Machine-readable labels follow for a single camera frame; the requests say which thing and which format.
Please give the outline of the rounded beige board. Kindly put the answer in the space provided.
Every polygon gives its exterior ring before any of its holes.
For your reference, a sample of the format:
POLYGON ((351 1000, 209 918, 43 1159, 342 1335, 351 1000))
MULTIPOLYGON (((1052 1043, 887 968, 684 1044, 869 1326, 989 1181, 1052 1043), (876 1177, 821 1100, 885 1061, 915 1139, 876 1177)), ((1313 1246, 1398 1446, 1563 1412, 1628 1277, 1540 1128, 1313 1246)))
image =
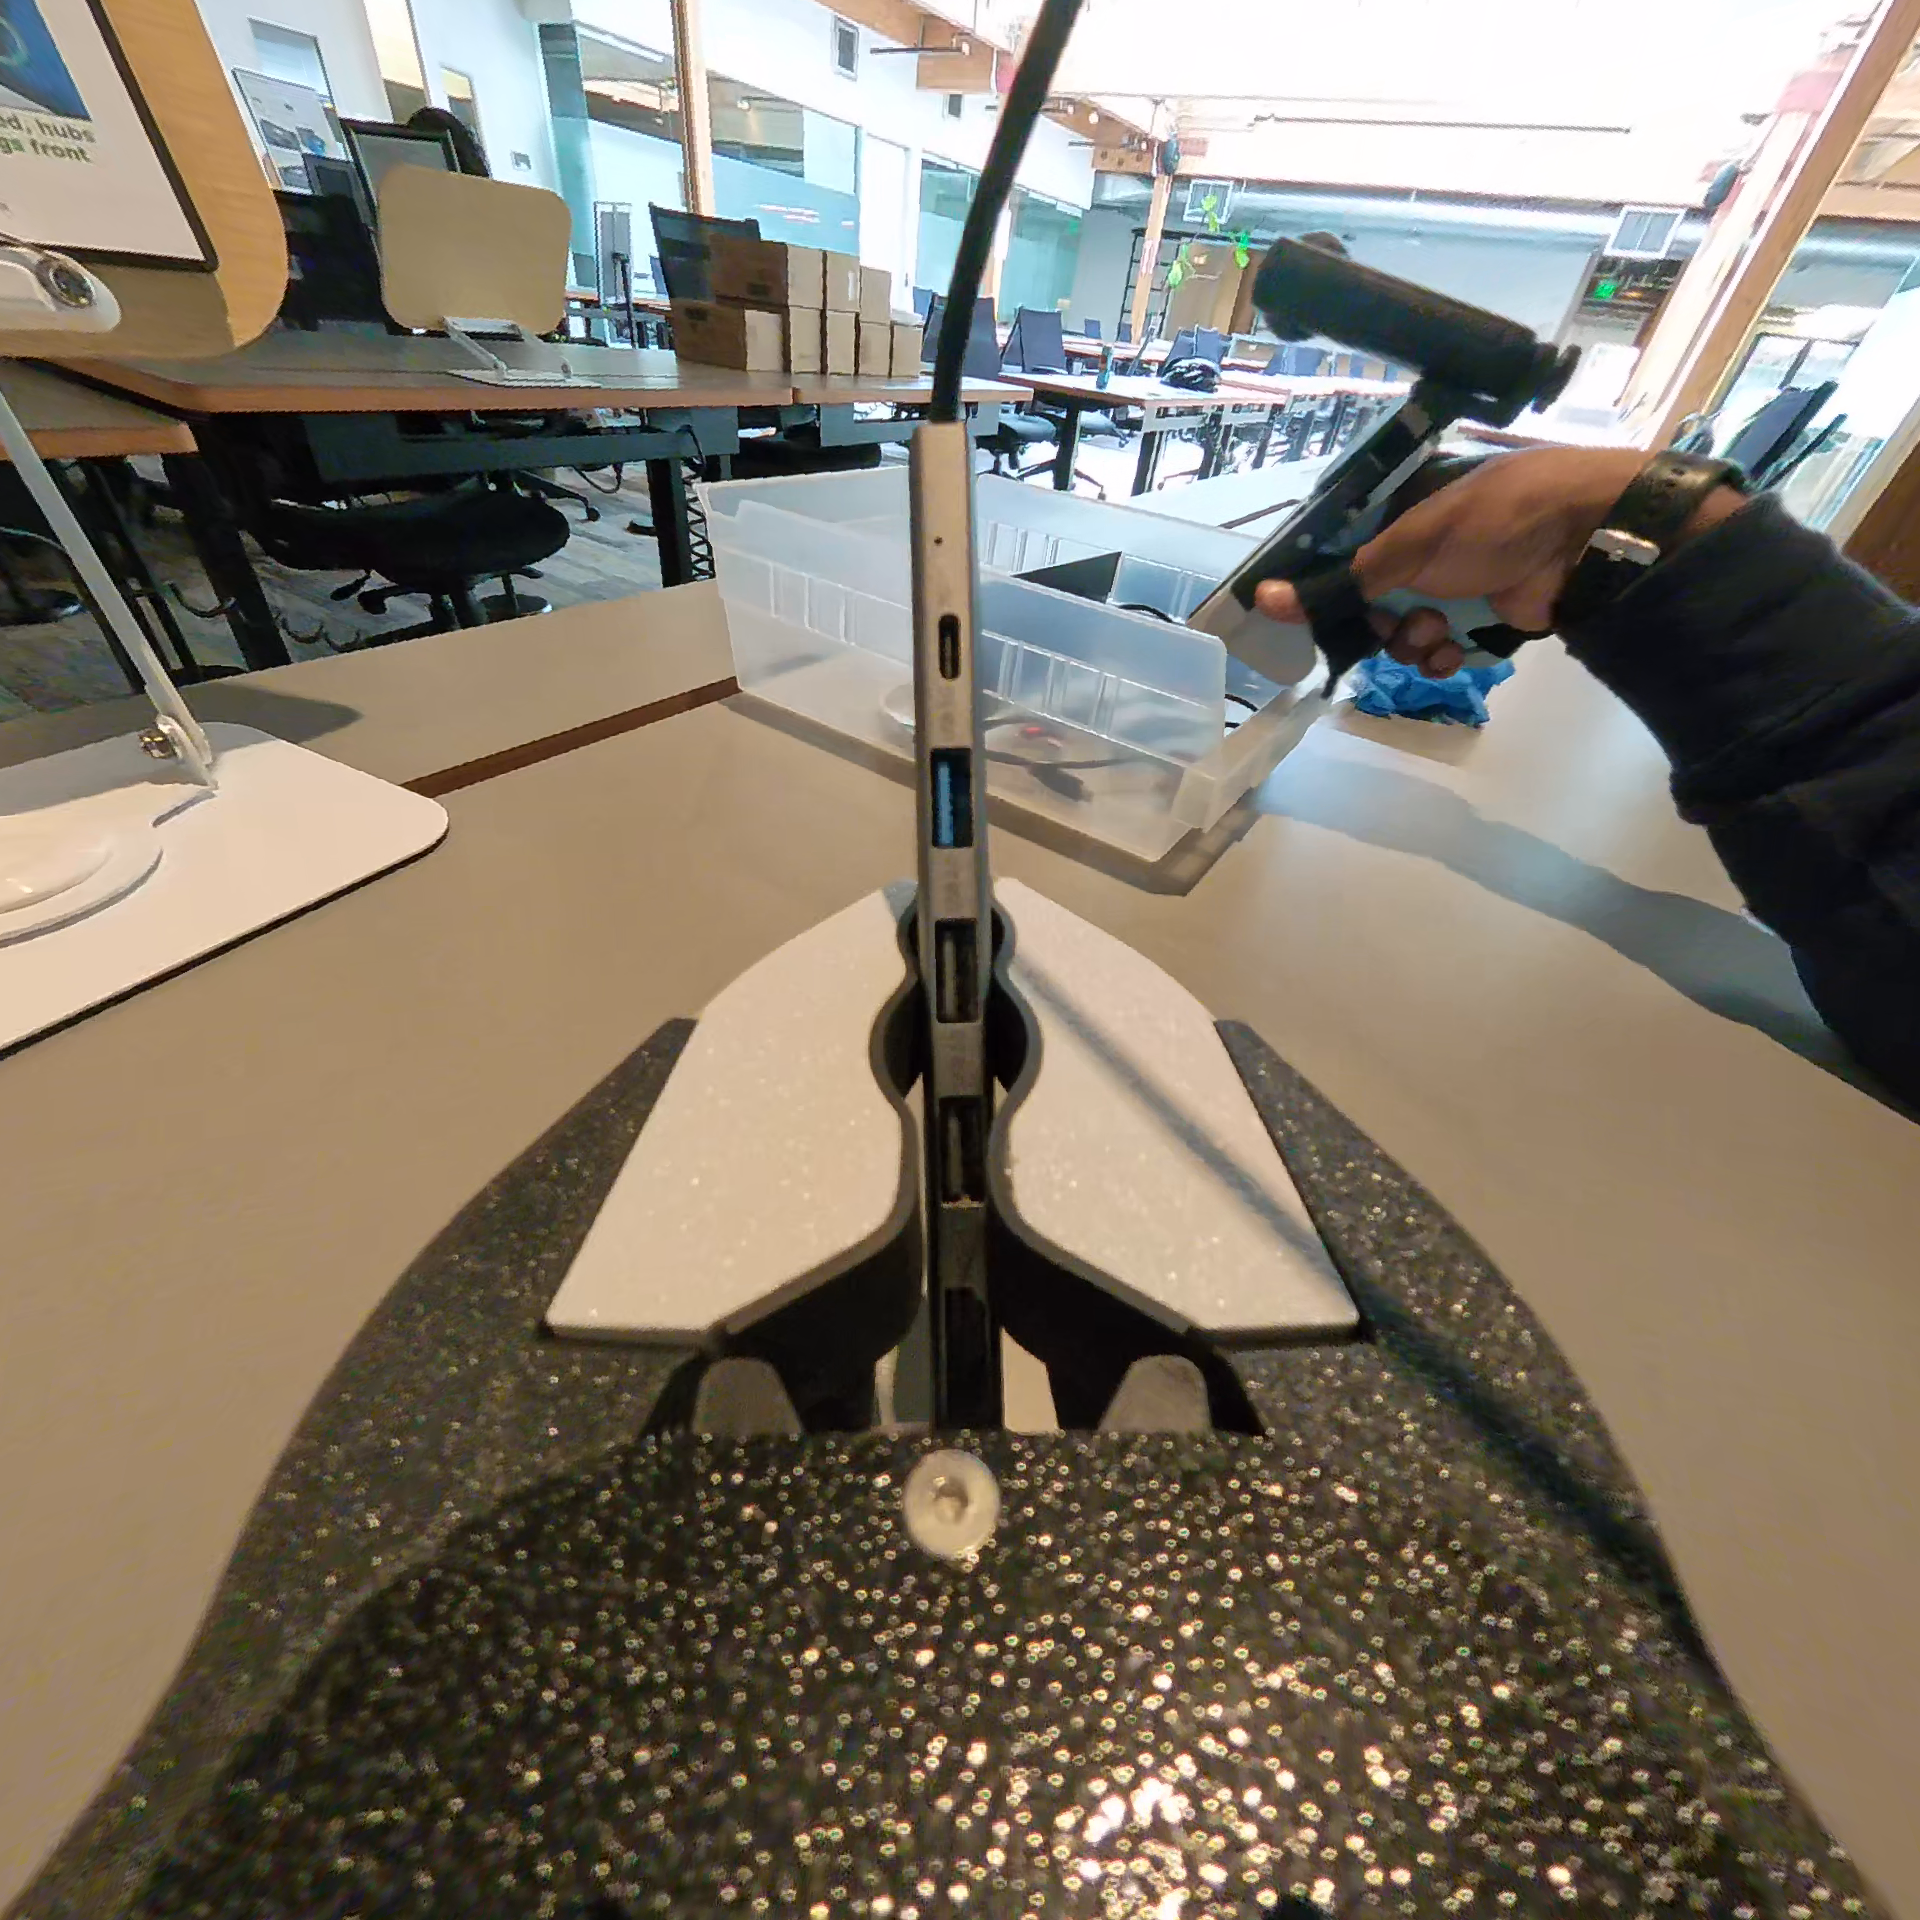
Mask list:
POLYGON ((567 387, 543 343, 567 316, 570 208, 518 183, 403 163, 375 190, 379 300, 393 324, 463 352, 458 374, 499 389, 567 387))

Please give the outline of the grey usb hub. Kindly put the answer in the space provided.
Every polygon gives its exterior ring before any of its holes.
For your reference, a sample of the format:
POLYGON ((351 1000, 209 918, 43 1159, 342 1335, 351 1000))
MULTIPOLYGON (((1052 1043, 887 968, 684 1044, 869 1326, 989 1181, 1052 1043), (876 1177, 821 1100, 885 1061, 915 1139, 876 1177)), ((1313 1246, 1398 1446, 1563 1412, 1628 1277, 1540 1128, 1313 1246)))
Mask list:
POLYGON ((1002 1420, 989 1288, 991 880, 977 713, 970 432, 927 420, 909 451, 915 590, 917 957, 926 1006, 923 1163, 933 1422, 1002 1420))

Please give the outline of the black wristwatch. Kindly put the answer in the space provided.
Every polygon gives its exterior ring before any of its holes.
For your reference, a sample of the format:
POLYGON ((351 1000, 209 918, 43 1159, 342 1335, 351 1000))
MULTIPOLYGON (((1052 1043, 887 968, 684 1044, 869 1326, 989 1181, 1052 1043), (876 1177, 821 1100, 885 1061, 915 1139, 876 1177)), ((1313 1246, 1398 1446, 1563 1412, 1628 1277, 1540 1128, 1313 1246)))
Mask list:
POLYGON ((1686 539, 1719 493, 1743 501, 1748 475, 1711 455, 1652 453, 1574 552, 1553 608, 1553 632, 1571 632, 1606 612, 1686 539))

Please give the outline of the black office chair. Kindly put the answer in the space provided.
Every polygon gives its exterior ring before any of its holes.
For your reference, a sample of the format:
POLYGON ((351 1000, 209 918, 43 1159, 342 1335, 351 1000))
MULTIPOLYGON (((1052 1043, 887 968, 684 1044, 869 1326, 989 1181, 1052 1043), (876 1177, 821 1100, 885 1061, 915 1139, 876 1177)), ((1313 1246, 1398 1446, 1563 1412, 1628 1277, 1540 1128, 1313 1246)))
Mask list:
POLYGON ((378 631, 367 644, 484 628, 535 612, 535 596, 518 592, 515 577, 538 572, 570 541, 559 510, 499 486, 346 507, 273 501, 250 529, 283 566, 378 575, 383 587, 359 595, 365 609, 382 609, 395 592, 423 596, 425 621, 378 631))

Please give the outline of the stack of cardboard boxes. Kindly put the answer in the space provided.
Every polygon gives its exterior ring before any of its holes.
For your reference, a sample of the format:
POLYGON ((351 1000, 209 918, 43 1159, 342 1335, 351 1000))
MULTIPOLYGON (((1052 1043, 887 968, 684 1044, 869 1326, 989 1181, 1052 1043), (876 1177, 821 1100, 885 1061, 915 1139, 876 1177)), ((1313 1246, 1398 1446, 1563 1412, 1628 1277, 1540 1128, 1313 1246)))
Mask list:
POLYGON ((917 376, 921 321, 893 277, 852 254, 717 233, 695 257, 693 295, 669 300, 678 359, 732 372, 917 376))

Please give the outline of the blue crumpled glove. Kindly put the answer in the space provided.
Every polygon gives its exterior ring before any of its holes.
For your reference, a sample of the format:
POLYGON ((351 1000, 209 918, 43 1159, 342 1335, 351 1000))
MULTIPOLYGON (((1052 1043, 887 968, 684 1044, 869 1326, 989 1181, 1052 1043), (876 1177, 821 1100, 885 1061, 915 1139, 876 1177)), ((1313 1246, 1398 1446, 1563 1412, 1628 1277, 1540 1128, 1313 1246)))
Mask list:
POLYGON ((1491 720, 1491 694, 1514 675, 1515 665, 1497 659, 1429 678, 1410 663, 1373 654, 1350 671, 1349 693, 1355 711, 1371 718, 1483 729, 1491 720))

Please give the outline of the hanging green plant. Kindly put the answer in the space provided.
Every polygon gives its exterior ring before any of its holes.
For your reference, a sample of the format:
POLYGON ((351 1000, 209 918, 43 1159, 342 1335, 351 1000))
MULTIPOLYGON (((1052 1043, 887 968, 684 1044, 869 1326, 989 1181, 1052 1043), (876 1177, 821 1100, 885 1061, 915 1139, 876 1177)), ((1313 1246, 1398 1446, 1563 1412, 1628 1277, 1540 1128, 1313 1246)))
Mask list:
POLYGON ((1191 183, 1187 219, 1197 225, 1187 230, 1175 245, 1175 254, 1165 269, 1165 291, 1171 295, 1182 291, 1195 277, 1226 271, 1221 265, 1222 261, 1228 261, 1236 273, 1250 265, 1250 233, 1231 223, 1236 192, 1236 183, 1191 183))

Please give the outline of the person's right hand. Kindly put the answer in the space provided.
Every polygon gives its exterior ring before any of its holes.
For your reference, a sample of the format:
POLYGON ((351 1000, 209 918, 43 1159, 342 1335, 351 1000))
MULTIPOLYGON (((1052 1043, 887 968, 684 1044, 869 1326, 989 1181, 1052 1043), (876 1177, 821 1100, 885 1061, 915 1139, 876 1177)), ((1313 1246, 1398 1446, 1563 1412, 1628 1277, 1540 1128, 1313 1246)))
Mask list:
POLYGON ((1367 651, 1429 678, 1459 671, 1466 649, 1436 601, 1478 599, 1499 623, 1547 635, 1583 544, 1642 469, 1636 447, 1509 451, 1406 507, 1350 558, 1367 651))

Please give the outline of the white document stand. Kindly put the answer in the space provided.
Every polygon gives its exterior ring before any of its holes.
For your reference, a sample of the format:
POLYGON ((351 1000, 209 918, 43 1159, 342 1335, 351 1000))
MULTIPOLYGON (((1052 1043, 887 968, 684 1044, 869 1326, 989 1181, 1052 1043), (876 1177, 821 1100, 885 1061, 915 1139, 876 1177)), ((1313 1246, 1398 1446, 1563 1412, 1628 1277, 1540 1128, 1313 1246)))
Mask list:
POLYGON ((445 809, 277 734, 205 724, 52 471, 3 405, 4 453, 151 713, 142 727, 4 768, 4 1051, 390 872, 445 809))

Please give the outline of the black desk monitor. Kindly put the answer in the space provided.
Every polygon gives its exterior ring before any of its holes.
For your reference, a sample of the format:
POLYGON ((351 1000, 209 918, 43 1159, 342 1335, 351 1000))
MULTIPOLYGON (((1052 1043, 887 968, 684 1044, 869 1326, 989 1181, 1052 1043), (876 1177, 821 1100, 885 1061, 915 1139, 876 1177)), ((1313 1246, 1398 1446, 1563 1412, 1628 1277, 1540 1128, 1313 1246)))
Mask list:
POLYGON ((458 148, 442 127, 378 123, 356 117, 346 117, 340 127, 371 206, 378 204, 383 179, 399 167, 412 165, 445 175, 462 172, 458 148))

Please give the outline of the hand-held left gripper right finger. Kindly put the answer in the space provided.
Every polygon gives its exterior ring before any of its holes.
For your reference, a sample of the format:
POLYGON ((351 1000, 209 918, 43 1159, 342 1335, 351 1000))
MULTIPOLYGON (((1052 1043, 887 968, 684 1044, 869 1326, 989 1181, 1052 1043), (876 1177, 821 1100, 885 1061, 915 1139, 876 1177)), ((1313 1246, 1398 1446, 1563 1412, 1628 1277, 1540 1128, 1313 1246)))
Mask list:
POLYGON ((995 1300, 1097 1428, 1139 1360, 1187 1360, 1211 1422, 1258 1422, 1244 1352, 1354 1341, 1361 1308, 1211 1009, 1019 880, 995 984, 1017 1057, 995 1134, 995 1300))

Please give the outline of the clear plastic bin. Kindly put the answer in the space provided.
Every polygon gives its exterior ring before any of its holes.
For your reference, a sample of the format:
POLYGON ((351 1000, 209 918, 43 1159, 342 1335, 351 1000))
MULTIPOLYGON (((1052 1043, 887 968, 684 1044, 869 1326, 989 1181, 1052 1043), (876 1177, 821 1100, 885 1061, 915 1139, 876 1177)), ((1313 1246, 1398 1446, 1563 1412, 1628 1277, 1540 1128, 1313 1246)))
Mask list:
MULTIPOLYGON (((813 729, 915 757, 908 469, 703 493, 737 681, 813 729)), ((1183 623, 1258 541, 977 480, 988 791, 1012 813, 1161 861, 1215 828, 1327 713, 1183 623), (1012 573, 1119 551, 1111 603, 1012 573)))

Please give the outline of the instruction sheet on stand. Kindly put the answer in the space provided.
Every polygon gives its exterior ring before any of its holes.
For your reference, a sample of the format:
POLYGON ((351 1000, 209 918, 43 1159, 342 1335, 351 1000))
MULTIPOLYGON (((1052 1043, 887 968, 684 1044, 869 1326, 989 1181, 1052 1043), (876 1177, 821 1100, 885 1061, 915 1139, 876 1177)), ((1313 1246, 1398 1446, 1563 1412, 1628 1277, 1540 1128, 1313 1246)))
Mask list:
POLYGON ((274 320, 282 214, 197 4, 3 4, 6 359, 201 360, 274 320))

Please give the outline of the person's right forearm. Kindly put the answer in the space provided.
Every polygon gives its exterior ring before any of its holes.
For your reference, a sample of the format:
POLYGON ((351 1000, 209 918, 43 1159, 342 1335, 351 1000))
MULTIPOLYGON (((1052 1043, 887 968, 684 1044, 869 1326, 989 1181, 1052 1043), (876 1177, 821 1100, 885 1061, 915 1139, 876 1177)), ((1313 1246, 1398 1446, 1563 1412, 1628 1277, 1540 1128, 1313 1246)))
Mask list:
POLYGON ((1918 1096, 1918 612, 1771 496, 1559 638, 1657 737, 1681 816, 1841 1044, 1918 1096))

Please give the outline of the brown office desk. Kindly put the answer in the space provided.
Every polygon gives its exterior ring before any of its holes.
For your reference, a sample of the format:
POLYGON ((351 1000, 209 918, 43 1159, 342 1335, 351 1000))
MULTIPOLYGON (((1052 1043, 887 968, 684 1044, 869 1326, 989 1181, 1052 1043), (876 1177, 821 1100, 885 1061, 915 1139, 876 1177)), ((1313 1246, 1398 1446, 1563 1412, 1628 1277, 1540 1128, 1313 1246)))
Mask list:
POLYGON ((887 446, 911 420, 869 420, 863 405, 926 411, 931 380, 911 374, 737 372, 666 350, 516 343, 532 383, 499 387, 444 337, 355 337, 274 332, 195 364, 75 359, 41 365, 180 420, 191 455, 170 457, 187 534, 214 605, 250 667, 287 665, 290 635, 273 612, 241 515, 241 423, 290 424, 294 488, 356 496, 375 480, 462 472, 641 467, 660 547, 663 584, 714 575, 689 520, 689 467, 737 455, 742 420, 819 428, 823 447, 887 446))

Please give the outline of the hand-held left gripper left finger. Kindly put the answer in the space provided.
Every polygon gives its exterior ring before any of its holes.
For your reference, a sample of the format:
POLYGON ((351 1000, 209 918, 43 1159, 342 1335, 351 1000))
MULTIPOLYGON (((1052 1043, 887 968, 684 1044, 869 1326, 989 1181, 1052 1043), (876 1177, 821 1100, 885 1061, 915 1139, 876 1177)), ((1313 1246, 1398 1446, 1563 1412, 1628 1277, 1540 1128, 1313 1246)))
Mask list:
POLYGON ((858 1430, 921 1308, 919 1017, 895 880, 715 995, 543 1309, 556 1336, 761 1360, 858 1430))

